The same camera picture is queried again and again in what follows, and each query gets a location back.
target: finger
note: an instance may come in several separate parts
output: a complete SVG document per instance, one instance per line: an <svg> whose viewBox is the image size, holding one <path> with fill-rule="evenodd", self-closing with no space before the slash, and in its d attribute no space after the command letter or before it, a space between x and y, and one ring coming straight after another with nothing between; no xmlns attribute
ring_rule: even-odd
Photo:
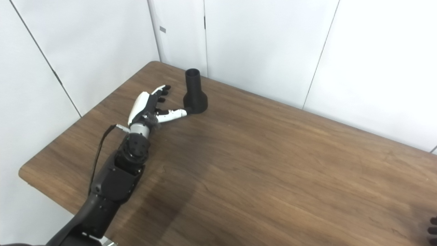
<svg viewBox="0 0 437 246"><path fill-rule="evenodd" d="M431 245L437 245L437 238L432 238L429 240Z"/></svg>
<svg viewBox="0 0 437 246"><path fill-rule="evenodd" d="M433 234L433 235L437 235L437 227L429 227L428 233Z"/></svg>

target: white wall panel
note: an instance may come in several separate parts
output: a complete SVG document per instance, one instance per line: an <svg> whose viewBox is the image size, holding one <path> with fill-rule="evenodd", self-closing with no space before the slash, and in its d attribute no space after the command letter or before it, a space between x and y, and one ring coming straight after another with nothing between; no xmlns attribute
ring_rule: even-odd
<svg viewBox="0 0 437 246"><path fill-rule="evenodd" d="M147 1L13 2L82 115L159 60Z"/></svg>
<svg viewBox="0 0 437 246"><path fill-rule="evenodd" d="M9 1L0 1L0 244L45 244L72 215L18 177L79 119Z"/></svg>
<svg viewBox="0 0 437 246"><path fill-rule="evenodd" d="M437 2L341 1L305 110L431 151Z"/></svg>
<svg viewBox="0 0 437 246"><path fill-rule="evenodd" d="M302 108L338 0L205 0L208 75Z"/></svg>
<svg viewBox="0 0 437 246"><path fill-rule="evenodd" d="M148 0L161 61L208 76L203 0Z"/></svg>

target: black cable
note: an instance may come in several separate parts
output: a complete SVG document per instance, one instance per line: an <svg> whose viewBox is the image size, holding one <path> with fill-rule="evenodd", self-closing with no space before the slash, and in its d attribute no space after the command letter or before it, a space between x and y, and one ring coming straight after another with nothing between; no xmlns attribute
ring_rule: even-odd
<svg viewBox="0 0 437 246"><path fill-rule="evenodd" d="M96 157L94 158L93 171L91 173L90 186L88 187L88 196L91 194L91 184L93 183L94 173L96 172L97 160L99 159L100 150L102 149L103 141L106 136L115 128L116 125L111 125L109 128L103 133L102 139L100 140L99 147L97 148Z"/></svg>

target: wood grain surface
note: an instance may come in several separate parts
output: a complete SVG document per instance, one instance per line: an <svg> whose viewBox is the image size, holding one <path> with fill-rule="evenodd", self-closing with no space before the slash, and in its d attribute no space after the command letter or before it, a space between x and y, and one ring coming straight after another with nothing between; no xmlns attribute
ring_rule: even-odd
<svg viewBox="0 0 437 246"><path fill-rule="evenodd" d="M72 213L98 142L135 98L184 71L149 63L56 138L20 176ZM437 156L202 78L208 110L150 136L146 173L107 236L120 246L426 245L437 214ZM121 142L114 130L99 165Z"/></svg>

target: robotic arm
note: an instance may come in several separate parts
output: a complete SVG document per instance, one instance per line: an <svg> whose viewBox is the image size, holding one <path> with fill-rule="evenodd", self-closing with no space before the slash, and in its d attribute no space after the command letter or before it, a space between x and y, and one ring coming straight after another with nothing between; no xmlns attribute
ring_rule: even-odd
<svg viewBox="0 0 437 246"><path fill-rule="evenodd" d="M119 207L127 202L144 173L149 156L148 140L152 129L159 123L178 119L189 114L204 112L208 98L201 90L200 72L189 69L185 72L187 93L184 108L160 110L156 106L165 102L169 85L156 88L151 94L142 92L136 99L128 119L127 132L119 148L106 160L96 175L91 177L88 198L77 214L47 243L48 246L101 246L102 238ZM99 145L98 153L106 135L116 127L112 125Z"/></svg>

